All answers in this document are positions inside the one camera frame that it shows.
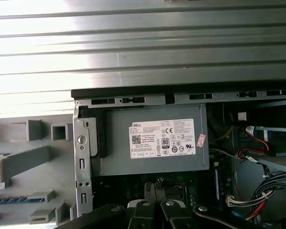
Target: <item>barcode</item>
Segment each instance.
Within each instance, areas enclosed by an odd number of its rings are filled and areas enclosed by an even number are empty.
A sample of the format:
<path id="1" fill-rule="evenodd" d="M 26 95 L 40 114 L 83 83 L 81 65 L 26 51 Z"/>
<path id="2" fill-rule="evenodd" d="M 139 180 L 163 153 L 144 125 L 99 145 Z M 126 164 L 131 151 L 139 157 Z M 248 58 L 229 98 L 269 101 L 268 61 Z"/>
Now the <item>barcode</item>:
<path id="1" fill-rule="evenodd" d="M 133 135 L 133 144 L 141 144 L 141 135 Z"/>

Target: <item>metal side panel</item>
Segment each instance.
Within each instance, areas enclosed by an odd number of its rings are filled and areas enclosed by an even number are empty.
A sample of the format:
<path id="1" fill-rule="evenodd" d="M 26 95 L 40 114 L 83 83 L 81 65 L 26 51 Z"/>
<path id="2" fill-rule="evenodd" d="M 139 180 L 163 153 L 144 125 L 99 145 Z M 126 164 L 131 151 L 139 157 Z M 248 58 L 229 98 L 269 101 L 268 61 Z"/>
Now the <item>metal side panel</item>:
<path id="1" fill-rule="evenodd" d="M 71 89 L 277 79 L 286 0 L 0 0 L 0 117 L 71 114 Z"/>

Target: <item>red cable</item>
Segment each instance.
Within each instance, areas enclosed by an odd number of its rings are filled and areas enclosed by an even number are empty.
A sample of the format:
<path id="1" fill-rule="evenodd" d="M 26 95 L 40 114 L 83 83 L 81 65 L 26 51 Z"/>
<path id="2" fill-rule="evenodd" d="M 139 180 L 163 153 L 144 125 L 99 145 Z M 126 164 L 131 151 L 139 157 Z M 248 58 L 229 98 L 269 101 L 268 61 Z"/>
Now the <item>red cable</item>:
<path id="1" fill-rule="evenodd" d="M 243 160 L 247 160 L 247 158 L 245 158 L 245 157 L 242 156 L 242 153 L 243 153 L 244 151 L 253 151 L 253 152 L 256 152 L 256 153 L 260 153 L 260 154 L 263 154 L 263 153 L 264 153 L 264 150 L 263 150 L 263 149 L 249 149 L 249 148 L 246 148 L 246 149 L 243 149 L 243 150 L 239 149 L 239 150 L 237 151 L 237 155 L 238 155 L 238 157 L 239 157 L 240 159 L 243 159 Z"/>
<path id="2" fill-rule="evenodd" d="M 258 206 L 258 208 L 255 209 L 255 211 L 252 212 L 252 213 L 251 213 L 248 217 L 246 217 L 246 218 L 255 217 L 255 216 L 263 209 L 263 207 L 266 205 L 266 202 L 267 202 L 267 200 L 263 201 L 263 202 Z"/>
<path id="3" fill-rule="evenodd" d="M 243 128 L 243 131 L 244 131 L 244 133 L 245 133 L 249 138 L 254 139 L 254 140 L 258 141 L 258 142 L 263 143 L 263 144 L 266 146 L 267 151 L 269 151 L 269 146 L 268 146 L 268 144 L 267 144 L 265 141 L 263 141 L 263 140 L 261 140 L 261 139 L 258 139 L 258 138 L 254 137 L 254 136 L 252 136 L 252 135 L 249 134 L 244 128 Z"/>

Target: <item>white label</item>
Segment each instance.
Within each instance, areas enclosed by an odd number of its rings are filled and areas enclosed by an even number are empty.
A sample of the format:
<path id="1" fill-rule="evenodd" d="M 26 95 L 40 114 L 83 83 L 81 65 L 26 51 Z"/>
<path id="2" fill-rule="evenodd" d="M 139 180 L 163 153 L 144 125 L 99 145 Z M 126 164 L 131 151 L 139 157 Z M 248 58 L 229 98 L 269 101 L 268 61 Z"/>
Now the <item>white label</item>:
<path id="1" fill-rule="evenodd" d="M 132 159 L 196 154 L 194 120 L 133 123 L 129 127 Z"/>
<path id="2" fill-rule="evenodd" d="M 247 121 L 247 112 L 239 112 L 237 116 L 239 121 Z"/>
<path id="3" fill-rule="evenodd" d="M 254 135 L 253 135 L 254 128 L 255 128 L 255 127 L 252 126 L 252 125 L 247 126 L 246 131 L 247 131 L 250 135 L 254 136 Z"/>
<path id="4" fill-rule="evenodd" d="M 253 162 L 253 163 L 257 163 L 257 162 L 258 162 L 258 161 L 255 160 L 253 157 L 246 156 L 246 158 L 247 158 L 249 161 Z"/>
<path id="5" fill-rule="evenodd" d="M 197 145 L 196 145 L 197 147 L 202 148 L 204 146 L 205 137 L 206 136 L 203 135 L 203 134 L 199 135 L 198 142 L 197 142 Z"/>

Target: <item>rectangular slot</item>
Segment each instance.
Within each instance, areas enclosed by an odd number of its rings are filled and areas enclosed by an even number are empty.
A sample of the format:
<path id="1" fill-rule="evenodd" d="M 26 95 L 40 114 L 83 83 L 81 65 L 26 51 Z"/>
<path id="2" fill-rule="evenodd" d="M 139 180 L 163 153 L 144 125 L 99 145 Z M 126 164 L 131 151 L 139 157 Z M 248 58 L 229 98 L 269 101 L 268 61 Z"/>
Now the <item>rectangular slot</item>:
<path id="1" fill-rule="evenodd" d="M 120 99 L 120 103 L 127 104 L 127 103 L 134 103 L 134 104 L 142 104 L 145 103 L 145 97 L 134 97 L 132 99 L 129 98 L 122 98 Z"/>
<path id="2" fill-rule="evenodd" d="M 86 164 L 85 164 L 85 159 L 80 159 L 80 169 L 85 169 Z"/>
<path id="3" fill-rule="evenodd" d="M 47 218 L 36 218 L 36 219 L 31 219 L 31 223 L 45 223 L 47 222 Z"/>
<path id="4" fill-rule="evenodd" d="M 142 104 L 145 103 L 145 97 L 134 97 L 133 98 L 134 104 Z"/>
<path id="5" fill-rule="evenodd" d="M 82 204 L 86 204 L 86 203 L 87 203 L 87 194 L 82 193 Z"/>
<path id="6" fill-rule="evenodd" d="M 175 104 L 175 94 L 165 94 L 165 104 Z"/>
<path id="7" fill-rule="evenodd" d="M 275 90 L 275 91 L 267 91 L 267 96 L 278 96 L 278 95 L 286 95 L 286 90 Z"/>
<path id="8" fill-rule="evenodd" d="M 191 94 L 190 100 L 198 100 L 198 99 L 213 99 L 212 93 L 207 94 Z"/>
<path id="9" fill-rule="evenodd" d="M 245 98 L 245 97 L 249 97 L 249 98 L 256 98 L 257 97 L 257 92 L 240 92 L 239 94 L 237 94 L 237 96 L 239 98 Z"/>
<path id="10" fill-rule="evenodd" d="M 66 140 L 66 127 L 53 126 L 53 141 Z"/>
<path id="11" fill-rule="evenodd" d="M 115 104 L 115 99 L 91 99 L 92 105 Z"/>

